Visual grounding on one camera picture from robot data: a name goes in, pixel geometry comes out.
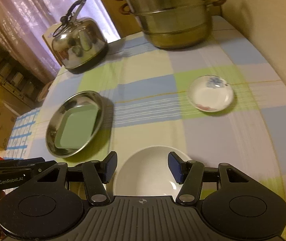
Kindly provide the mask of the white ceramic bowl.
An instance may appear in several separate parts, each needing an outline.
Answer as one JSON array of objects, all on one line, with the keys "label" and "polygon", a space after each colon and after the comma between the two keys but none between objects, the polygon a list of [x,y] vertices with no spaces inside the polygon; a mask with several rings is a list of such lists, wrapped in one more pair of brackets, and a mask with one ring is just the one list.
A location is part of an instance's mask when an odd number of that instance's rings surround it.
[{"label": "white ceramic bowl", "polygon": [[176,197],[181,185],[176,183],[168,168],[168,154],[175,152],[187,161],[188,155],[169,146],[149,146],[134,153],[121,167],[113,180],[112,192],[121,196]]}]

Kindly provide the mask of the green square plate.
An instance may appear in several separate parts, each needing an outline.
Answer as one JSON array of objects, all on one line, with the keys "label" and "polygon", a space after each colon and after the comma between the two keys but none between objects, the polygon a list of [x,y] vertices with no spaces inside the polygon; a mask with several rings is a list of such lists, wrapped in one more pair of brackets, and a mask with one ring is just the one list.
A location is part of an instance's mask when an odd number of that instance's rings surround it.
[{"label": "green square plate", "polygon": [[88,104],[68,110],[55,136],[58,149],[79,149],[91,137],[99,109]]}]

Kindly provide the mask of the large steel plate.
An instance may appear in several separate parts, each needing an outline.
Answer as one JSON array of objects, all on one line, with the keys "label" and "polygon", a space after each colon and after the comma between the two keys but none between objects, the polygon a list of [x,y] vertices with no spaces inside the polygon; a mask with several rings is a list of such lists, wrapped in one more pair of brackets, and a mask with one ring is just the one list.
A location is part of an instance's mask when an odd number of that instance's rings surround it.
[{"label": "large steel plate", "polygon": [[45,142],[49,153],[56,158],[75,156],[111,124],[113,112],[114,104],[98,92],[87,90],[71,96],[48,123]]}]

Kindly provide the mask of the small white floral dish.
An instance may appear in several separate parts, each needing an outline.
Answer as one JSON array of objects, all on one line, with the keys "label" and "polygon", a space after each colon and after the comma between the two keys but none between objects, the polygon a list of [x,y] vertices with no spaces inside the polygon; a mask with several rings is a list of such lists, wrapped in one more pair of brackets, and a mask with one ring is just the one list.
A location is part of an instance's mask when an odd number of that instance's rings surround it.
[{"label": "small white floral dish", "polygon": [[228,108],[234,101],[234,91],[223,78],[204,75],[196,78],[187,89],[187,99],[198,110],[214,113]]}]

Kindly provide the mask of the stainless steel bowl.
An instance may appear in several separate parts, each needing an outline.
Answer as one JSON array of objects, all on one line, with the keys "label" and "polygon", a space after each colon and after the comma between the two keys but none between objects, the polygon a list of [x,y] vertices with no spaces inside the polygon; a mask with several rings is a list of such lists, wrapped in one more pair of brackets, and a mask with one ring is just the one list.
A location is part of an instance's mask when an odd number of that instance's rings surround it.
[{"label": "stainless steel bowl", "polygon": [[83,163],[68,169],[67,181],[70,184],[69,188],[72,192],[76,193],[81,199],[87,199],[85,193],[82,164]]}]

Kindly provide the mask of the blue patterned cloth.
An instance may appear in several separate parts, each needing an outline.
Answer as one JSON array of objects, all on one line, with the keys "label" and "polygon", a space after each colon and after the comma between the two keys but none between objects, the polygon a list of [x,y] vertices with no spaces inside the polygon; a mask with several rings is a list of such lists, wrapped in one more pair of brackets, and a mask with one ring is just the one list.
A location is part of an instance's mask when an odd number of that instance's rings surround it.
[{"label": "blue patterned cloth", "polygon": [[27,159],[39,112],[40,108],[35,108],[16,119],[4,159]]}]

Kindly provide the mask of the plaid tablecloth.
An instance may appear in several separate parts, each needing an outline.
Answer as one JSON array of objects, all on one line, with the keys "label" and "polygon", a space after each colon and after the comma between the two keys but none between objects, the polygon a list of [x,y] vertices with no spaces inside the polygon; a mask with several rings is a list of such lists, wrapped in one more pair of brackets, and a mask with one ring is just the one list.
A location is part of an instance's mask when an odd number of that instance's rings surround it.
[{"label": "plaid tablecloth", "polygon": [[[259,51],[219,16],[204,43],[181,51],[152,46],[141,33],[110,45],[105,60],[83,74],[62,68],[40,109],[25,156],[52,160],[48,123],[61,104],[92,90],[109,99],[107,119],[90,147],[67,158],[74,165],[119,158],[145,147],[181,150],[207,166],[230,163],[286,199],[286,86]],[[220,113],[204,113],[187,98],[203,75],[224,78],[234,101]]]}]

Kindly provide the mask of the round stool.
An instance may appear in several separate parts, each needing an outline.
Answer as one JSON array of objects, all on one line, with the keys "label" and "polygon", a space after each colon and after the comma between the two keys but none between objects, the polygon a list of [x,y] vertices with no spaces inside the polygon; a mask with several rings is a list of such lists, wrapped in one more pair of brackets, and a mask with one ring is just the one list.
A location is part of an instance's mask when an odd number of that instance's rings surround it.
[{"label": "round stool", "polygon": [[37,96],[37,102],[41,103],[45,100],[52,84],[53,84],[53,81],[47,83],[43,87],[43,89],[39,92],[39,94]]}]

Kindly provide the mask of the dark metal rack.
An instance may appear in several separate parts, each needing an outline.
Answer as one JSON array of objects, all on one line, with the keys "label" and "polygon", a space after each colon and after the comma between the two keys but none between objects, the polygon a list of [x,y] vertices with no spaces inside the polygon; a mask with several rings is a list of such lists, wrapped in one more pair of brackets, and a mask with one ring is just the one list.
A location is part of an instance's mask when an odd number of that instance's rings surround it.
[{"label": "dark metal rack", "polygon": [[0,46],[0,86],[28,107],[34,108],[44,83]]}]

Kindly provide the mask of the stainless steel kettle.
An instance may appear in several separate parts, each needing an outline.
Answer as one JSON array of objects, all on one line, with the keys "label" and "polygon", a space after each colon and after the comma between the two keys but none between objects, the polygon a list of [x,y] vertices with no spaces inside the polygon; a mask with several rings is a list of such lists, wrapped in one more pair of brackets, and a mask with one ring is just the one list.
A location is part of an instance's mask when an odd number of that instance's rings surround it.
[{"label": "stainless steel kettle", "polygon": [[54,31],[53,54],[73,74],[83,73],[100,63],[109,46],[97,23],[90,17],[78,18],[86,0],[77,0],[60,18]]}]

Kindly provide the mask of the white wooden chair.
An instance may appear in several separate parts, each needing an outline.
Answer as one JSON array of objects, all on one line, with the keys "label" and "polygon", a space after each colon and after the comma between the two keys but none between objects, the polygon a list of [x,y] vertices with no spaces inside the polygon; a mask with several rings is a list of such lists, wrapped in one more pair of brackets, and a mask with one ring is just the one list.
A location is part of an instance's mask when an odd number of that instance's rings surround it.
[{"label": "white wooden chair", "polygon": [[60,66],[63,66],[63,63],[61,60],[55,55],[53,48],[52,48],[52,41],[54,39],[53,34],[57,30],[58,27],[60,27],[60,23],[55,23],[54,25],[51,25],[42,35],[42,38],[45,42],[45,44],[48,46],[51,53],[54,55],[55,59],[59,63]]}]

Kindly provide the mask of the stacked steel steamer pot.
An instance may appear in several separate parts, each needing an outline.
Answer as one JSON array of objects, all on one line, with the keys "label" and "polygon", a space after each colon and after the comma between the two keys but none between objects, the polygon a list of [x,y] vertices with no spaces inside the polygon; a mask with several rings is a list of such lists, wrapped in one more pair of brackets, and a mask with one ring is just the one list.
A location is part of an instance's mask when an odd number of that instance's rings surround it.
[{"label": "stacked steel steamer pot", "polygon": [[134,15],[146,39],[155,47],[176,50],[203,42],[212,31],[209,7],[227,0],[116,0],[119,12]]}]

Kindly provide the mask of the pink curtain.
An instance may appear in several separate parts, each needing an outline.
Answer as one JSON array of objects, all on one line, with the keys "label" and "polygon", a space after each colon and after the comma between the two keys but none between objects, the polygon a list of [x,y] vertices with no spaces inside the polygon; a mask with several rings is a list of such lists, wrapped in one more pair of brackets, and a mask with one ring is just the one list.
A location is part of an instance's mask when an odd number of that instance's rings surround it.
[{"label": "pink curtain", "polygon": [[[44,84],[54,80],[60,65],[42,36],[75,1],[0,0],[0,45]],[[108,42],[120,39],[101,0],[86,0],[80,16],[93,18]]]}]

